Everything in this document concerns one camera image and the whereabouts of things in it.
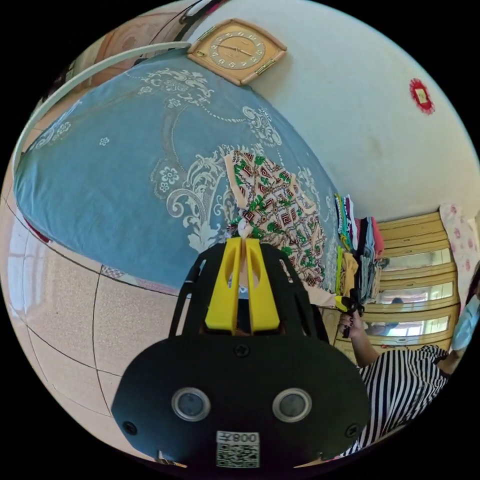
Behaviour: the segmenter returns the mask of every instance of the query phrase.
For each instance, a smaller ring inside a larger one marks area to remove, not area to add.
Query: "bed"
[[[244,150],[295,173],[316,203],[322,286],[334,291],[336,189],[321,162],[264,98],[193,63],[188,44],[175,46],[89,91],[20,155],[43,115],[33,114],[14,152],[20,212],[71,251],[175,291],[198,254],[225,240],[236,206],[224,155]]]

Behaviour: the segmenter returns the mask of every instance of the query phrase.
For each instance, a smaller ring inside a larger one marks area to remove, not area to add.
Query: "face mask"
[[[453,350],[461,350],[468,346],[472,339],[477,322],[479,321],[480,299],[474,295],[458,319],[453,331],[451,347]]]

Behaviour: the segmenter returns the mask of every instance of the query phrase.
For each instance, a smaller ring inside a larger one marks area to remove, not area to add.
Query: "screw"
[[[131,421],[124,421],[122,426],[129,435],[137,434],[137,427]]]
[[[357,432],[359,431],[359,426],[356,424],[356,423],[353,423],[352,425],[350,425],[346,431],[345,431],[345,436],[348,438],[348,439],[351,439],[352,437],[354,437]]]
[[[241,343],[240,345],[237,345],[233,351],[235,352],[235,355],[239,358],[247,357],[248,354],[250,353],[250,347],[247,345],[244,345]]]

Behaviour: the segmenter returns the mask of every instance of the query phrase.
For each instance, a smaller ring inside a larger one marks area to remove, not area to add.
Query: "qr code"
[[[260,466],[260,445],[231,445],[218,443],[216,449],[217,467],[231,469],[254,469]]]

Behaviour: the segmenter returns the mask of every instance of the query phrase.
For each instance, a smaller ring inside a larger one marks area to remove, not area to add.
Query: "hand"
[[[338,324],[338,330],[343,333],[346,327],[350,328],[350,332],[348,334],[349,339],[353,339],[358,335],[365,333],[364,323],[357,311],[353,313],[353,316],[342,313],[340,316],[340,322]]]

